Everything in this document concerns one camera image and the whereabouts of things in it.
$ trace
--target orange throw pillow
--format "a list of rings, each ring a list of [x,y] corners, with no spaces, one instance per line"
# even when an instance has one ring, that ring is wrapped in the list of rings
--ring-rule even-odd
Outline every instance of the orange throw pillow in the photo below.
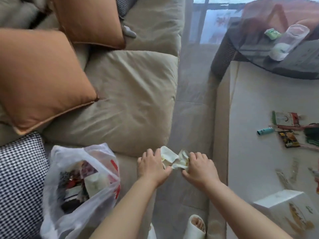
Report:
[[[19,135],[97,94],[64,33],[0,29],[0,103]]]
[[[53,0],[61,29],[72,43],[124,49],[116,0]]]

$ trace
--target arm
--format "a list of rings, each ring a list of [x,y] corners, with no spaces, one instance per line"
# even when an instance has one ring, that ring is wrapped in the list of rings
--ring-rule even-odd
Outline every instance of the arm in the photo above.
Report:
[[[90,239],[135,239],[138,235],[147,204],[154,192],[172,172],[170,166],[163,169],[160,149],[155,155],[149,149],[138,158],[140,178],[129,192],[104,219]]]
[[[183,176],[205,192],[239,239],[292,239],[265,215],[239,198],[218,177],[212,160],[191,153],[189,171]]]

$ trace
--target crumpled paper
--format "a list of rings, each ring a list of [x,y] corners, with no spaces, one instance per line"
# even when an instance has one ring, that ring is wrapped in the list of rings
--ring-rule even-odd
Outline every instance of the crumpled paper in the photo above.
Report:
[[[171,166],[173,169],[184,169],[188,171],[189,152],[182,149],[177,155],[166,146],[160,148],[160,154],[162,157],[162,164],[164,168]]]

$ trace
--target green packet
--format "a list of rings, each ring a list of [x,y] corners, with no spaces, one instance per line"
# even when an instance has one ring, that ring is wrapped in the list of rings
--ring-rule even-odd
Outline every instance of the green packet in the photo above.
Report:
[[[265,31],[265,34],[271,39],[271,40],[275,40],[277,38],[279,38],[281,36],[281,33],[278,32],[277,30],[275,30],[274,28],[271,29],[267,29]]]

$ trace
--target person's left hand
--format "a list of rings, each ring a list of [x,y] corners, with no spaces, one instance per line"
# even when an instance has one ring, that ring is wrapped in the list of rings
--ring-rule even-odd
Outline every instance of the person's left hand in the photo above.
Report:
[[[156,188],[165,182],[172,170],[171,166],[167,166],[166,169],[163,168],[160,148],[156,149],[155,155],[152,149],[148,149],[142,157],[138,158],[140,179],[153,182]]]

